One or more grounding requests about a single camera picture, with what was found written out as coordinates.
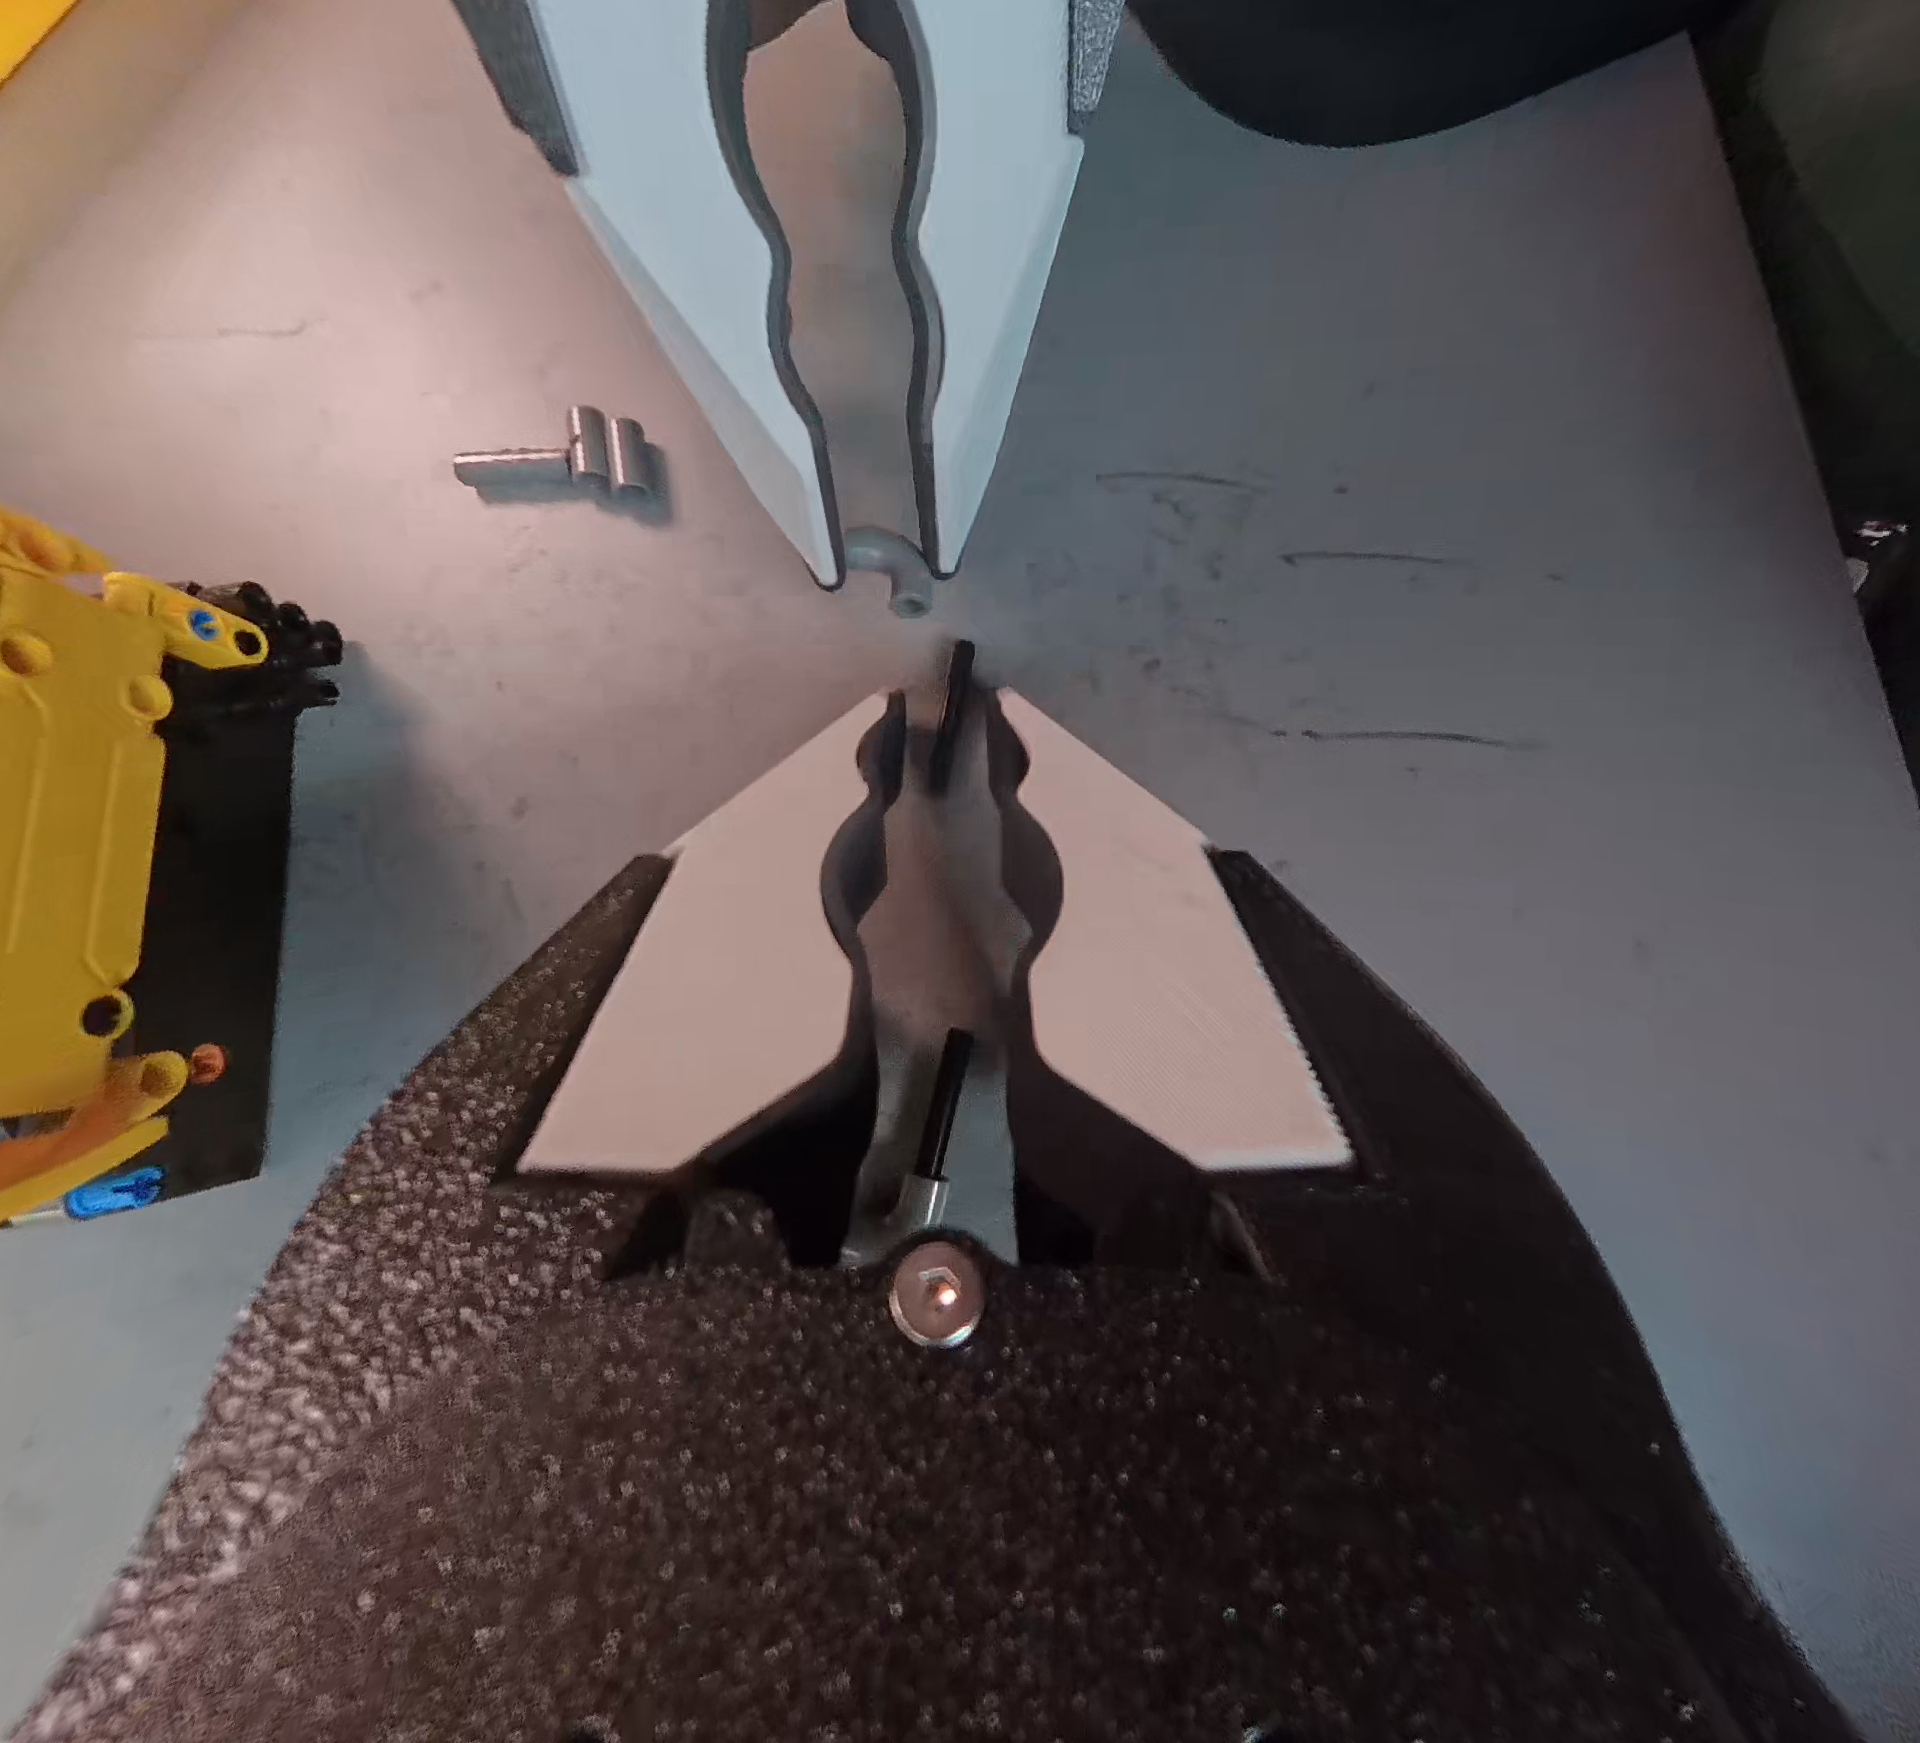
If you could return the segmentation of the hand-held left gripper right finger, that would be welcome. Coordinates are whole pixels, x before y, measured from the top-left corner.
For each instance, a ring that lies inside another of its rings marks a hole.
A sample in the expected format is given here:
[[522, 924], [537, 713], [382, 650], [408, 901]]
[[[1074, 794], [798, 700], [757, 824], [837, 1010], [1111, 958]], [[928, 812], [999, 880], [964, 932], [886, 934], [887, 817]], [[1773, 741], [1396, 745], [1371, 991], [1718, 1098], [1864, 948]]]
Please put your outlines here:
[[1024, 1267], [1192, 1267], [1227, 1194], [1348, 1183], [1354, 1141], [1206, 836], [1013, 689], [986, 704], [1024, 925], [1006, 1122]]

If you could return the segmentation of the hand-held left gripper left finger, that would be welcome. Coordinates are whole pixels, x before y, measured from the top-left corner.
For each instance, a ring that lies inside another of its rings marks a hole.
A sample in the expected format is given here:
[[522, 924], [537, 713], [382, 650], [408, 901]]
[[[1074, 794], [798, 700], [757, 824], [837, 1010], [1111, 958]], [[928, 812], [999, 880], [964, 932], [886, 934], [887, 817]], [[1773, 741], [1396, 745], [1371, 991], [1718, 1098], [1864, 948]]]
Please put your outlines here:
[[631, 1255], [697, 1202], [762, 1204], [799, 1267], [840, 1263], [878, 1122], [860, 924], [887, 883], [905, 698], [864, 698], [705, 815], [516, 1142], [527, 1183], [636, 1186]]

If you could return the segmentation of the yellow lego robot model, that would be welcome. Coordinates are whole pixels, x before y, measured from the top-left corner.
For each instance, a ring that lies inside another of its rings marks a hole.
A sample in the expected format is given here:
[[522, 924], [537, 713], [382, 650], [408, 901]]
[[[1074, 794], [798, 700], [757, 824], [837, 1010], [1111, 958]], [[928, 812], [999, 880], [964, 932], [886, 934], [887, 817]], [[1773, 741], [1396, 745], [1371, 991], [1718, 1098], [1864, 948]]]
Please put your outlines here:
[[1, 1221], [251, 1180], [302, 717], [337, 627], [1, 515]]

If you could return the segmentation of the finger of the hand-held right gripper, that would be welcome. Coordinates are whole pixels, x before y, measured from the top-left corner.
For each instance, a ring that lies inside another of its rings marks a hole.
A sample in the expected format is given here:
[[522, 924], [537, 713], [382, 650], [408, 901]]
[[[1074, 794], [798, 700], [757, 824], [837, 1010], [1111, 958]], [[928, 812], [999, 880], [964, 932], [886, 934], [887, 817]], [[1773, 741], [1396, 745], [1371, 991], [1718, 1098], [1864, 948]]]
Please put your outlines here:
[[531, 0], [575, 206], [812, 579], [847, 576], [819, 409], [791, 349], [791, 251], [744, 121], [752, 0]]
[[860, 3], [902, 98], [892, 247], [913, 336], [905, 431], [920, 549], [951, 579], [1082, 160], [1068, 122], [1068, 0]]

